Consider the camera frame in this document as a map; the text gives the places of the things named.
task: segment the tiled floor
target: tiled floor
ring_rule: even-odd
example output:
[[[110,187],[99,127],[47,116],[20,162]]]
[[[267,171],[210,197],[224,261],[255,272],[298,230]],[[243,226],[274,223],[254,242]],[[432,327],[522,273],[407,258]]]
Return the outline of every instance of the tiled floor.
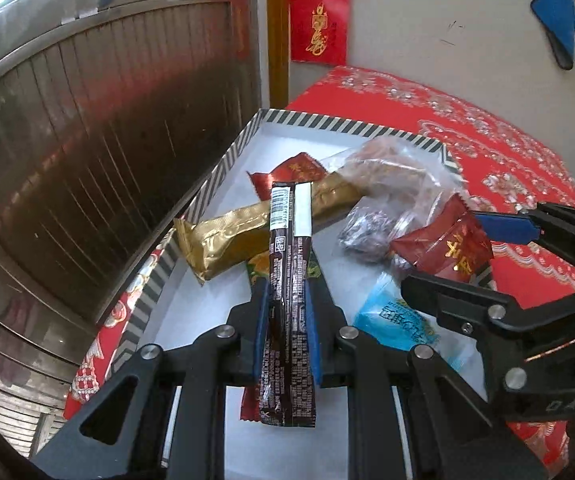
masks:
[[[352,0],[351,65],[474,102],[556,150],[575,177],[575,63],[558,68],[531,0]],[[291,64],[290,97],[327,73]]]

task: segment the red tablecloth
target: red tablecloth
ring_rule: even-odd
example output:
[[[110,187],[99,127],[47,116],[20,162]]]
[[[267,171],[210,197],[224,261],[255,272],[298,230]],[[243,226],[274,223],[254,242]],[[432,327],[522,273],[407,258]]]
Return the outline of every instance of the red tablecloth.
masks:
[[[340,66],[290,110],[366,121],[442,140],[481,210],[516,212],[537,202],[575,206],[561,158],[507,121],[437,89],[391,74]],[[575,291],[575,268],[536,244],[493,243],[496,287],[523,308]],[[511,424],[552,475],[567,462],[565,422]]]

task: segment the black and white striped edge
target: black and white striped edge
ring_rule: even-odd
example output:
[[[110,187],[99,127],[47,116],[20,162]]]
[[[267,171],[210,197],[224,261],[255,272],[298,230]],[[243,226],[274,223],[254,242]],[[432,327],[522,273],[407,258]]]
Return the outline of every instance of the black and white striped edge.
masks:
[[[216,190],[223,184],[226,175],[234,166],[235,161],[241,156],[245,147],[259,131],[259,127],[264,122],[304,126],[314,130],[340,132],[348,135],[367,137],[368,139],[381,136],[394,136],[407,140],[426,152],[439,152],[443,165],[455,175],[457,180],[463,181],[452,155],[445,144],[440,140],[389,128],[387,126],[379,126],[379,124],[365,123],[363,121],[342,119],[328,115],[309,114],[306,112],[279,110],[276,108],[261,108],[245,125],[243,131],[234,139],[234,142],[230,145],[210,175],[205,179],[194,199],[190,202],[184,215],[189,222],[197,223],[199,221],[214,197]],[[108,375],[116,372],[138,348],[140,337],[143,335],[146,325],[148,324],[150,314],[156,306],[156,301],[161,294],[161,290],[170,277],[176,260],[180,257],[181,251],[179,250],[176,240],[172,238],[170,244],[162,254],[160,264],[152,271],[151,278],[154,276],[154,280],[148,280],[141,298],[136,301],[134,312],[112,357],[111,370],[108,372]],[[491,274],[488,273],[488,275],[487,282],[491,280]]]
[[[117,370],[133,356],[139,347],[139,341],[148,325],[150,315],[154,307],[156,307],[156,302],[161,295],[165,283],[167,283],[170,278],[176,261],[180,257],[181,250],[176,240],[172,237],[163,253],[161,253],[159,261],[154,266],[154,269],[152,269],[143,287],[141,296],[136,300],[134,310],[125,326],[125,330],[123,330],[119,344],[112,355],[106,378],[116,373]]]

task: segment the barcode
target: barcode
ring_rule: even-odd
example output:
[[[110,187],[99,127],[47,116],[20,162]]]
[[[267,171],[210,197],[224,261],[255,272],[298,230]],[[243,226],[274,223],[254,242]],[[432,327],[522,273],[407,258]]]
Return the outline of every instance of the barcode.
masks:
[[[289,220],[289,187],[273,187],[270,203],[270,231],[287,229]]]

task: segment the red envelope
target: red envelope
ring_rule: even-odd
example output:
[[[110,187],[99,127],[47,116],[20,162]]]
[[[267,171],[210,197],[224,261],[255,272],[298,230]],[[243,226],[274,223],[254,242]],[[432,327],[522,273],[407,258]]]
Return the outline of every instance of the red envelope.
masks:
[[[349,0],[289,0],[292,61],[346,63]]]

